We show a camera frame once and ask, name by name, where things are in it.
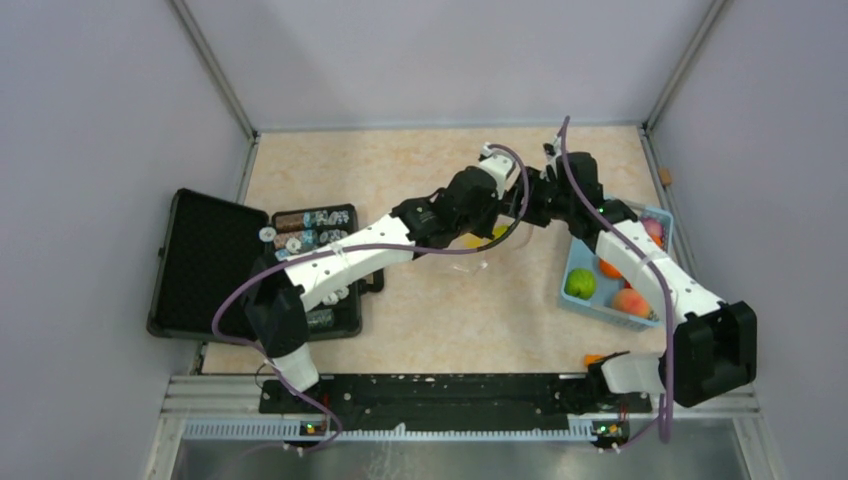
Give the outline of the clear zip top bag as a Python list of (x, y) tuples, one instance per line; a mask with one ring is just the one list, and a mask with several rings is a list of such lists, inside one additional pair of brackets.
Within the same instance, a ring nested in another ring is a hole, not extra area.
[[(509, 229), (501, 238), (492, 242), (495, 243), (495, 246), (482, 252), (450, 257), (446, 260), (448, 272), (468, 276), (475, 275), (499, 266), (518, 251), (524, 249), (530, 243), (535, 227), (523, 222), (513, 226), (514, 223), (515, 219), (512, 216), (500, 214), (493, 229), (496, 225), (502, 224), (508, 225)], [(460, 237), (450, 245), (451, 249), (465, 249), (461, 247)]]

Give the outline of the orange fruit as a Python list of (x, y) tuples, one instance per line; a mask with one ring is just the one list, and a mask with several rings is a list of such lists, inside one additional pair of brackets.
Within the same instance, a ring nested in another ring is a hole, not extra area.
[(623, 276), (621, 273), (613, 267), (610, 263), (599, 259), (598, 260), (598, 270), (607, 278), (610, 279), (622, 279)]

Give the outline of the green apple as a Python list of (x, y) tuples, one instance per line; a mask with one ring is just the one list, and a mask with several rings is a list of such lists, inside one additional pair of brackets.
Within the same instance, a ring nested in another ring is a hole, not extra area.
[(596, 278), (591, 270), (575, 268), (566, 275), (563, 292), (574, 298), (590, 300), (596, 288)]

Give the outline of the yellow banana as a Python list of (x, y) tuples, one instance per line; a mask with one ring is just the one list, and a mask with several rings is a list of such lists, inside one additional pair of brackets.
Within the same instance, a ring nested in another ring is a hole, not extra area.
[(478, 237), (474, 234), (465, 234), (459, 238), (460, 244), (462, 248), (465, 249), (478, 249), (483, 246), (486, 246), (493, 241), (501, 238), (509, 229), (509, 226), (506, 224), (496, 225), (492, 231), (492, 237)]

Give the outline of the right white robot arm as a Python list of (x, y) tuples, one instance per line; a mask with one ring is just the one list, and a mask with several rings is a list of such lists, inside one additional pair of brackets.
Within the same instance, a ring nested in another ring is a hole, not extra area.
[(757, 317), (691, 278), (650, 237), (638, 215), (604, 193), (595, 159), (557, 155), (545, 171), (507, 190), (504, 214), (539, 227), (565, 222), (574, 239), (611, 264), (670, 323), (661, 354), (620, 353), (590, 368), (589, 404), (612, 412), (629, 393), (664, 395), (693, 407), (757, 377)]

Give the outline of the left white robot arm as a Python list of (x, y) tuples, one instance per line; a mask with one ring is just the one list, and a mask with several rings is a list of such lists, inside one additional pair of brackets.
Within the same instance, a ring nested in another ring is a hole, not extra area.
[(451, 243), (468, 233), (491, 235), (515, 168), (506, 158), (485, 160), (434, 195), (405, 200), (339, 241), (284, 260), (257, 260), (241, 304), (272, 368), (286, 381), (282, 398), (292, 410), (308, 413), (321, 397), (307, 312), (378, 270), (427, 254), (451, 255)]

